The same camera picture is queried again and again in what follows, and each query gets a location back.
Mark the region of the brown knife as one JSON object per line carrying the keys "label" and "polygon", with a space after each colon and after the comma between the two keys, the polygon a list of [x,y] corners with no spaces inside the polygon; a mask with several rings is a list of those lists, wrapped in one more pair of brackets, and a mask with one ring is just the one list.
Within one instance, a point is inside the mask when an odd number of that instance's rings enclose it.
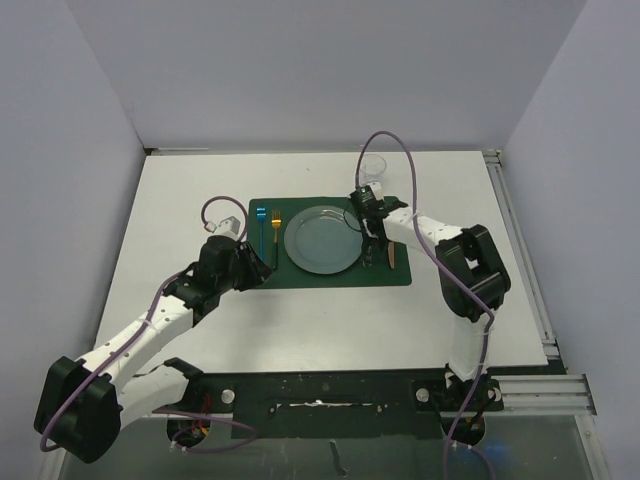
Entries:
{"label": "brown knife", "polygon": [[387,245],[387,259],[391,270],[395,270],[395,243],[390,241]]}

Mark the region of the clear drinking glass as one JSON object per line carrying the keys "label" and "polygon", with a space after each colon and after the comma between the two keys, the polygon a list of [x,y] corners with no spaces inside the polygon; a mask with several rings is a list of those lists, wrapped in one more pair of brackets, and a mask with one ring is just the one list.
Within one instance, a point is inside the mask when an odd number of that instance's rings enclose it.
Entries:
{"label": "clear drinking glass", "polygon": [[379,182],[387,169],[387,162],[379,154],[365,154],[359,167],[360,184]]}

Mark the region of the grey-blue round plate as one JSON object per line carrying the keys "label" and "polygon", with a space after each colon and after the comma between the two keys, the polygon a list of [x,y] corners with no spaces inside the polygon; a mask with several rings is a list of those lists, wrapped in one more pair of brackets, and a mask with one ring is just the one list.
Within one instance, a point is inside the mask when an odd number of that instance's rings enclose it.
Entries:
{"label": "grey-blue round plate", "polygon": [[294,265],[318,275],[333,275],[351,267],[362,253],[357,219],[344,207],[313,206],[287,224],[284,247]]}

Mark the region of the gold fork green handle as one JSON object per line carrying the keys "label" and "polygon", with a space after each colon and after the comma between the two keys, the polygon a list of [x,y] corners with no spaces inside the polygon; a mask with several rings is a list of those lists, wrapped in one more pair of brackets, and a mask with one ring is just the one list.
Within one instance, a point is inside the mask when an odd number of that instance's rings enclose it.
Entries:
{"label": "gold fork green handle", "polygon": [[279,266],[279,231],[282,224],[281,212],[277,209],[272,211],[271,226],[274,233],[272,246],[272,269],[276,271]]}

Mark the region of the dark green placemat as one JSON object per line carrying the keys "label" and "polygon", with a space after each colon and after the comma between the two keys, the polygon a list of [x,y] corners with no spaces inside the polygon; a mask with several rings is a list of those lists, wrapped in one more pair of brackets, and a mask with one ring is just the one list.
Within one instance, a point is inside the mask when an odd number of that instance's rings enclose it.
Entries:
{"label": "dark green placemat", "polygon": [[344,197],[306,197],[306,198],[256,198],[250,201],[248,239],[258,250],[259,227],[256,208],[266,208],[264,260],[272,265],[272,246],[274,233],[271,226],[272,211],[281,212],[282,224],[279,231],[279,266],[262,290],[306,289],[306,288],[348,288],[408,286],[412,282],[407,248],[395,246],[395,270],[388,264],[387,253],[379,248],[373,251],[373,265],[364,268],[360,258],[348,269],[333,275],[318,275],[302,270],[293,264],[286,254],[284,233],[288,222],[302,210],[320,205],[344,207],[353,214],[350,202]]}

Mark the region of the blue metallic fork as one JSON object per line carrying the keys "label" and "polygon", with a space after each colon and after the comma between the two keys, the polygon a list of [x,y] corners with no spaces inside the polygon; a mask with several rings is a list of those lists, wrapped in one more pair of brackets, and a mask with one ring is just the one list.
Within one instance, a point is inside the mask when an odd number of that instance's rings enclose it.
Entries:
{"label": "blue metallic fork", "polygon": [[259,231],[259,243],[258,243],[258,253],[261,260],[264,259],[264,250],[265,250],[265,222],[266,222],[266,208],[264,206],[260,206],[256,208],[256,218],[258,221],[258,231]]}

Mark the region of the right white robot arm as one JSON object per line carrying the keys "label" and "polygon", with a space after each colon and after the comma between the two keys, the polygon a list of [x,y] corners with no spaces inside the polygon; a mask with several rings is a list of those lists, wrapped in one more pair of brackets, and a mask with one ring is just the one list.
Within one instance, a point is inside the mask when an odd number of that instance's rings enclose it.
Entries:
{"label": "right white robot arm", "polygon": [[446,368],[448,402],[469,408],[481,396],[488,341],[496,311],[511,289],[511,279],[496,244],[482,225],[462,228],[418,213],[407,203],[387,201],[377,182],[360,186],[349,201],[362,236],[364,266],[374,251],[401,244],[427,255],[438,269],[442,296],[452,311],[453,346]]}

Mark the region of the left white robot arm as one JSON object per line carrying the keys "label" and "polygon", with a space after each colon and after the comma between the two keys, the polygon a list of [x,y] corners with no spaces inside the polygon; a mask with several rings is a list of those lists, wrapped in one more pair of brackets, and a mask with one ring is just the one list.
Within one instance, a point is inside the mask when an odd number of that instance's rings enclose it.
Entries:
{"label": "left white robot arm", "polygon": [[40,448],[62,448],[85,463],[103,456],[121,430],[167,405],[200,405],[198,369],[178,359],[140,375],[139,370],[178,336],[219,306],[223,294],[262,285],[271,267],[248,242],[208,238],[197,261],[165,280],[149,309],[113,338],[48,369],[34,428]]}

